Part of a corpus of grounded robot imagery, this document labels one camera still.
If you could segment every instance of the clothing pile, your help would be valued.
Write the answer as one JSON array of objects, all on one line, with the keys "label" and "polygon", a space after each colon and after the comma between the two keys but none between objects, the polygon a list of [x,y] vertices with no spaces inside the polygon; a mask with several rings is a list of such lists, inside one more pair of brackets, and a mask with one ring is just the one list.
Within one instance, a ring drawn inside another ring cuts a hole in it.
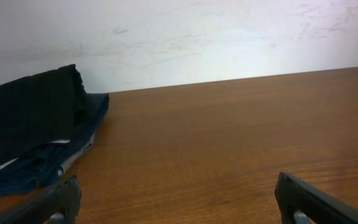
[{"label": "clothing pile", "polygon": [[0,196],[59,181],[93,144],[109,106],[87,94],[75,65],[0,86]]}]

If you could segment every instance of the wall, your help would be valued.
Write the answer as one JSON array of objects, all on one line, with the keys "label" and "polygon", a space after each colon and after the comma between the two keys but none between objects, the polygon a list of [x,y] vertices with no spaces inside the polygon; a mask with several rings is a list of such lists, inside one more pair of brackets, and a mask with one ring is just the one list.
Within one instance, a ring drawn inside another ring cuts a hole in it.
[{"label": "wall", "polygon": [[358,0],[0,0],[0,84],[70,63],[89,92],[358,66]]}]

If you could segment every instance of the black plastic part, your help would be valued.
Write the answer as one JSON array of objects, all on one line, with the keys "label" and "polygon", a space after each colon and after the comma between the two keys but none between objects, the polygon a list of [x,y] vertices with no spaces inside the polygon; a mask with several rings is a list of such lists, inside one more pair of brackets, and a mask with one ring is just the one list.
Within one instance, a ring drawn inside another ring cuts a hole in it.
[{"label": "black plastic part", "polygon": [[358,223],[358,210],[318,190],[289,173],[280,173],[275,196],[282,223],[296,224],[294,214],[301,212],[317,224]]},{"label": "black plastic part", "polygon": [[48,223],[75,223],[80,210],[81,189],[76,176],[47,187],[43,192],[0,213],[0,224],[44,223],[53,214],[63,217]]}]

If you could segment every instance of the wood grain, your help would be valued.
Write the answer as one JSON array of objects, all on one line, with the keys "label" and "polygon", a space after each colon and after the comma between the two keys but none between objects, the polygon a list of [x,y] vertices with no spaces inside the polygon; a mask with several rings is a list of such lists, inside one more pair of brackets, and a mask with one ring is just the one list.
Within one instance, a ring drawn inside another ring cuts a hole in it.
[{"label": "wood grain", "polygon": [[358,68],[110,97],[77,223],[280,223],[280,171],[358,208]]}]

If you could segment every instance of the denim fabric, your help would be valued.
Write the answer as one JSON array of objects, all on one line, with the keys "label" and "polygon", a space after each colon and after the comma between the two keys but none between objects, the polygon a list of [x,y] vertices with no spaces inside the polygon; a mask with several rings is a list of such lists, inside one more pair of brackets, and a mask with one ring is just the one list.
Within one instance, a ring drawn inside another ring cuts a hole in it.
[{"label": "denim fabric", "polygon": [[96,115],[74,127],[69,143],[41,145],[0,170],[0,196],[27,193],[58,182],[58,170],[62,163],[88,142],[108,110],[107,94],[88,96],[96,108]]}]

